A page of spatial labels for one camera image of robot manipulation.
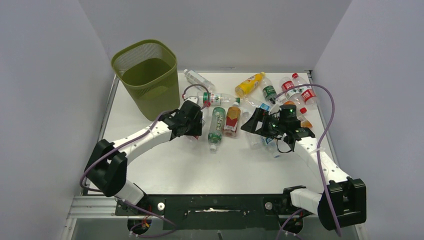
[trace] mesh wastebasket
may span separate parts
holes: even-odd
[[[180,106],[177,58],[163,43],[143,40],[118,52],[112,68],[150,121]]]

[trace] white backdrop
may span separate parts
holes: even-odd
[[[423,10],[422,0],[353,0],[312,72],[334,94],[338,162],[367,186],[372,240],[424,239]]]
[[[79,0],[109,58],[144,39],[178,68],[311,70],[351,0]]]
[[[110,69],[77,0],[0,1],[0,239],[60,237]]]

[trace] plastic bottle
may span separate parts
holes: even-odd
[[[247,123],[247,121],[252,117],[253,112],[250,112],[249,110],[242,108],[241,110],[241,124]],[[256,150],[260,149],[265,145],[264,138],[258,134],[253,134],[248,131],[242,131],[244,132],[244,137],[247,140],[247,143],[249,144],[250,149]]]
[[[203,104],[210,104],[211,106],[231,107],[234,102],[240,103],[240,97],[225,93],[198,92],[197,97]]]
[[[253,98],[253,97],[244,97],[242,100],[242,106],[247,108],[247,110],[251,111],[252,114],[255,111],[255,108],[261,108],[264,109],[266,111],[270,110],[270,106],[268,106],[267,104]]]
[[[287,76],[283,77],[279,82],[281,85],[281,90],[283,92],[295,86],[292,80]],[[305,108],[305,103],[302,99],[302,95],[297,89],[292,89],[286,92],[285,97],[287,98],[287,100],[292,101],[296,105],[297,109],[303,109],[303,112],[307,112],[307,109]]]
[[[265,149],[270,153],[275,159],[280,156],[277,148],[277,141],[274,138],[265,138]]]
[[[185,69],[184,75],[185,75],[185,78],[187,79],[187,81],[189,83],[191,83],[191,84],[201,84],[201,85],[205,86],[209,92],[215,91],[215,85],[212,82],[206,80],[204,77],[202,77],[197,72],[195,72],[193,70]],[[201,86],[196,86],[196,88],[199,89],[202,92],[205,91],[205,89]]]
[[[207,135],[209,149],[212,152],[217,150],[217,146],[221,143],[221,139],[223,138],[224,120],[225,109],[222,107],[215,107],[212,111],[212,120],[210,122],[209,134]]]
[[[285,105],[295,105],[295,103],[294,102],[292,102],[292,101],[287,101],[287,102],[285,102],[284,103]],[[304,127],[304,128],[309,128],[309,129],[311,129],[312,128],[312,124],[311,124],[311,122],[310,121],[308,121],[307,119],[306,119],[306,117],[304,116],[304,114],[306,113],[306,108],[301,108],[300,110],[296,107],[296,115],[297,115],[297,119],[299,119],[300,120],[300,126],[301,127]]]
[[[308,83],[305,79],[303,79],[297,73],[293,73],[291,77],[293,78],[293,83],[295,86],[301,86]],[[311,86],[299,87],[298,91],[300,92],[302,99],[306,105],[311,105],[311,106],[317,105],[318,97],[317,95],[315,95],[315,92],[314,90],[312,90]]]
[[[246,96],[251,91],[253,91],[256,86],[258,86],[258,84],[262,81],[264,77],[265,72],[261,72],[249,77],[244,82],[240,83],[238,86],[235,87],[235,94],[240,98]]]
[[[239,123],[240,113],[242,112],[239,108],[239,102],[235,101],[232,107],[228,108],[226,112],[225,126],[223,133],[225,136],[234,138],[237,133],[237,125]]]
[[[269,80],[267,77],[264,77],[260,82],[260,88],[262,89],[262,94],[265,98],[265,101],[267,101],[271,105],[276,104],[277,92],[271,80]]]

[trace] yellow juice bottle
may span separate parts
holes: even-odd
[[[235,87],[235,94],[239,98],[246,96],[251,91],[253,91],[253,89],[255,89],[256,86],[259,85],[259,83],[262,81],[264,77],[265,77],[265,72],[261,72],[249,77],[244,82],[240,83],[238,86]]]

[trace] white tabletop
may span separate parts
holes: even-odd
[[[232,95],[235,95],[236,85],[254,74],[201,73],[215,84],[215,92]],[[275,89],[278,89],[282,77],[291,75],[292,73],[266,74]],[[299,75],[308,79],[306,73]],[[178,73],[178,79],[181,94],[189,83],[182,73]],[[265,101],[260,89],[255,89],[251,96]],[[328,100],[327,96],[323,98],[322,101]],[[217,152],[210,153],[207,135],[212,107],[203,112],[207,115],[206,124],[197,142],[190,142],[183,136],[152,148],[128,166],[127,178],[148,194],[278,194],[284,188],[298,185],[304,185],[318,193],[323,191],[321,181],[314,177],[296,153],[285,153],[279,158],[273,158],[265,149],[251,150],[240,128],[237,130],[237,137],[224,136]],[[308,109],[305,117],[312,123],[312,131],[319,138],[324,127],[318,110]],[[131,135],[150,123],[119,83],[104,138],[112,142]],[[282,149],[287,149],[285,143],[279,143]],[[322,146],[332,156],[327,138]]]

